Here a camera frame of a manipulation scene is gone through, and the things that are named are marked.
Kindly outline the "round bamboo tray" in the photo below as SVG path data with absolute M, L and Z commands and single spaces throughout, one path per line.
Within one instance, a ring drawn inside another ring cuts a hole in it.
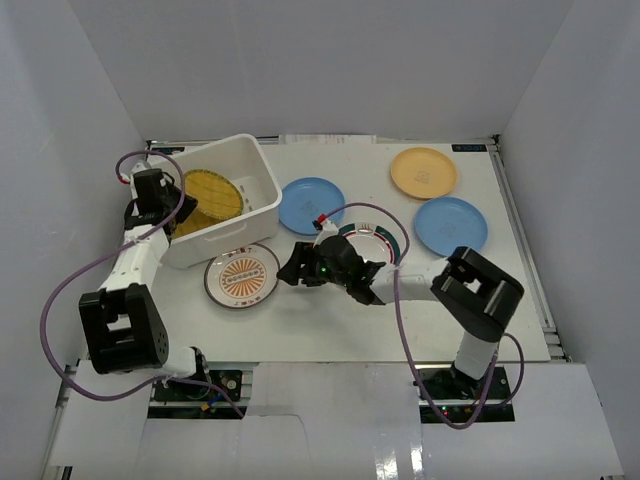
M 197 200 L 195 209 L 180 223 L 173 238 L 215 226 L 243 213 L 244 201 L 238 188 L 222 175 L 205 169 L 185 174 L 186 193 Z

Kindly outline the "orange sunburst pattern plate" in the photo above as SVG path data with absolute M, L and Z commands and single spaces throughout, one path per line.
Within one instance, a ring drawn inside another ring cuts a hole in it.
M 275 291 L 279 269 L 280 262 L 271 249 L 252 243 L 212 258 L 205 269 L 204 290 L 221 307 L 251 308 Z

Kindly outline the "blue plate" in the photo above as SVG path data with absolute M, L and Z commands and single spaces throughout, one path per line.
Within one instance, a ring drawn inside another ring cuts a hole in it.
M 424 203 L 414 216 L 413 229 L 427 249 L 444 257 L 460 246 L 481 251 L 489 236 L 484 215 L 471 203 L 451 196 Z
M 313 222 L 322 214 L 346 204 L 334 183 L 319 177 L 304 177 L 287 184 L 279 205 L 280 223 L 293 233 L 314 236 Z

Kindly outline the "green rimmed white plate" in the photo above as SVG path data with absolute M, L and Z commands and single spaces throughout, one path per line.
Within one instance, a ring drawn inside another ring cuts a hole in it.
M 342 225 L 338 232 L 365 261 L 394 263 L 400 255 L 396 238 L 377 224 L 354 222 Z

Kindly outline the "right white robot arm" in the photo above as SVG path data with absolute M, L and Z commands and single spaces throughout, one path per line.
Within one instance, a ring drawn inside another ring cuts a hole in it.
M 518 280 L 469 247 L 428 265 L 397 266 L 363 259 L 340 235 L 318 245 L 297 242 L 277 279 L 291 286 L 331 283 L 362 305 L 439 302 L 464 334 L 449 371 L 426 384 L 466 399 L 486 389 L 494 352 L 524 295 Z

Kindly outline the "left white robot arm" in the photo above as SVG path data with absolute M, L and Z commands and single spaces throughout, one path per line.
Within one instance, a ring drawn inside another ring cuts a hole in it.
M 211 387 L 211 374 L 196 347 L 172 347 L 151 295 L 161 260 L 179 221 L 197 201 L 181 191 L 159 168 L 132 175 L 133 199 L 125 213 L 124 242 L 107 279 L 79 300 L 79 313 L 94 369 L 99 374 L 153 369 L 177 377 L 188 398 Z

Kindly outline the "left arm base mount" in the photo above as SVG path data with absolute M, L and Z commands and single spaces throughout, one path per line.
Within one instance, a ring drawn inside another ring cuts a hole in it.
M 163 420 L 240 420 L 247 411 L 250 381 L 241 369 L 210 369 L 196 384 L 156 382 L 147 417 Z

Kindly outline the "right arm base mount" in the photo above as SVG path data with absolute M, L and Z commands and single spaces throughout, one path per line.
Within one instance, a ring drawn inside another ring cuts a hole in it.
M 422 368 L 420 379 L 442 415 L 451 422 L 467 422 L 479 405 L 483 382 L 474 387 L 456 384 L 448 368 Z M 476 423 L 512 423 L 516 420 L 512 389 L 504 367 L 494 369 L 485 404 Z

